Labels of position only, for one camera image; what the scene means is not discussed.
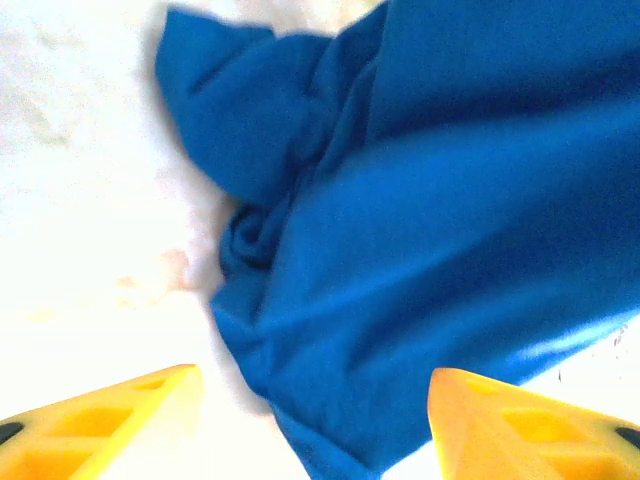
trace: white surface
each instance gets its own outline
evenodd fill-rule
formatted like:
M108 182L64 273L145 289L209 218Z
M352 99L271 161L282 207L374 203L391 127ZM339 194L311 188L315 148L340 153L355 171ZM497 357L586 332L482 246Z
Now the white surface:
M332 32L372 4L182 3ZM221 281L214 252L231 207L185 158L158 98L151 65L165 9L0 2L0 418L196 362L208 399L195 468L303 479L203 306ZM531 386L640 422L638 338L636 322ZM427 446L386 477L434 478L435 468Z

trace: stain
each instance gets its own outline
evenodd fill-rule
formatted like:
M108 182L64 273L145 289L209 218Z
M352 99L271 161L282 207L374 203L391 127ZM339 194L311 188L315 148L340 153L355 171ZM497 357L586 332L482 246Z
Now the stain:
M622 327L619 331L618 334L616 335L616 338L613 339L613 346L617 347L618 345L620 345L620 343L622 342L622 337L624 336L624 333L627 331L627 326L625 325L624 327Z
M121 307L121 308L132 308L132 309L135 309L135 307L136 307L133 304L133 302L128 298L118 298L116 300L116 305L118 307Z
M78 47L82 44L79 39L70 35L55 35L45 31L43 28L37 28L38 42L49 50L56 50L61 47Z
M160 255L160 261L168 270L170 290L192 290L193 287L187 281L187 270L190 267L189 258L184 250L172 249Z
M52 309L45 308L29 315L29 321L34 323L46 323L53 320L55 316L56 314Z
M136 288L138 286L136 281L130 275L117 279L116 285L120 288Z
M48 146L62 147L69 147L71 145L70 138L64 133L54 131L51 122L49 122L44 112L34 104L32 100L30 100L27 105L28 107L25 108L27 122L31 126L34 136L40 143Z
M0 33L0 45L6 47L22 47L26 45L26 43L24 37L17 33Z

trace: blue cloth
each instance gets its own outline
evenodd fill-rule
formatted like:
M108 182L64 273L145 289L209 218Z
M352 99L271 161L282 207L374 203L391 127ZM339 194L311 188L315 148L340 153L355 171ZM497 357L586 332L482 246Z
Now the blue cloth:
M640 304L640 1L395 0L336 38L170 9L156 73L242 202L212 308L312 478L430 438L435 367L520 384Z

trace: crumpled blue towel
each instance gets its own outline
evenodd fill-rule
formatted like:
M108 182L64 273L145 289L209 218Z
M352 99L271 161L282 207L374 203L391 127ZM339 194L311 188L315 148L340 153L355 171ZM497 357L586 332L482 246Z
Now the crumpled blue towel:
M215 320L312 478L429 440L435 367L520 384L640 304L640 1L395 0L337 38L172 8L156 73L242 202Z

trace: yellow plastic part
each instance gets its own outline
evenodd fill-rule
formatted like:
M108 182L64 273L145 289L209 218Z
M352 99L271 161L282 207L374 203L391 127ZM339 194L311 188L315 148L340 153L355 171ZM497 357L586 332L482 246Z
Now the yellow plastic part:
M434 371L427 408L445 480L640 479L629 422L447 368Z
M180 365L0 421L24 426L0 436L0 480L157 478L196 429L202 383Z

